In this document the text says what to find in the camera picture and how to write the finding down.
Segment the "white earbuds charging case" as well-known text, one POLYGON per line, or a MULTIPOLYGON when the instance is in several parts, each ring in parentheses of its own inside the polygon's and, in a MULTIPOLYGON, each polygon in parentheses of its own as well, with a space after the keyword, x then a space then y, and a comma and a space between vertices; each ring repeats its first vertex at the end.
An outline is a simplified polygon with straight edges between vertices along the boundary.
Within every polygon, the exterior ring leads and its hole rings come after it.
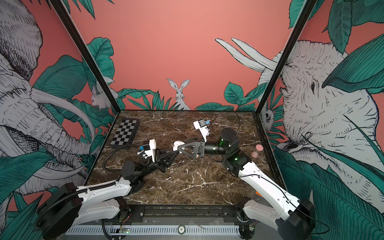
POLYGON ((178 147, 181 145, 184 145, 184 144, 185 144, 185 142, 183 142, 183 141, 175 141, 174 145, 173 145, 173 151, 177 151, 178 147))

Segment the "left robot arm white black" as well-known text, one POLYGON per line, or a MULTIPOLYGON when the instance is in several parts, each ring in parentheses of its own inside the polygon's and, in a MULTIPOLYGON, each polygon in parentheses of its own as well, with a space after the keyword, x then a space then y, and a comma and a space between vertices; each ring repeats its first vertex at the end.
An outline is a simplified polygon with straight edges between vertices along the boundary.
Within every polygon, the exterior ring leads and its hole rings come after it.
POLYGON ((97 185, 75 187, 65 184, 38 209, 35 228, 42 231, 46 240, 54 239, 71 227, 93 220, 130 218, 130 208, 124 197, 138 192, 145 177, 156 170, 165 172, 180 154, 178 149, 162 151, 154 140, 137 147, 141 160, 147 163, 126 161, 113 181, 97 185))

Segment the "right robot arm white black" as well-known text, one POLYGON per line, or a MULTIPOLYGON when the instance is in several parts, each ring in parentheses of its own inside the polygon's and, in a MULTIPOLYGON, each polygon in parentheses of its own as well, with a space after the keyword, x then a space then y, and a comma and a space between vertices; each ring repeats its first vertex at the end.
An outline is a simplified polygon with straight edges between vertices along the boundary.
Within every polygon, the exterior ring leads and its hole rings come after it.
POLYGON ((240 149, 238 130, 224 128, 217 141, 209 142, 207 138, 212 122, 201 119, 193 124, 201 132, 203 140, 175 141, 173 149, 192 159, 206 155, 222 156, 221 163, 227 171, 250 185, 268 202, 268 205, 263 205, 244 198, 236 204, 235 212, 240 222, 261 222, 276 230, 284 240, 306 240, 315 234, 313 230, 319 221, 316 220, 314 204, 290 194, 269 178, 240 149))

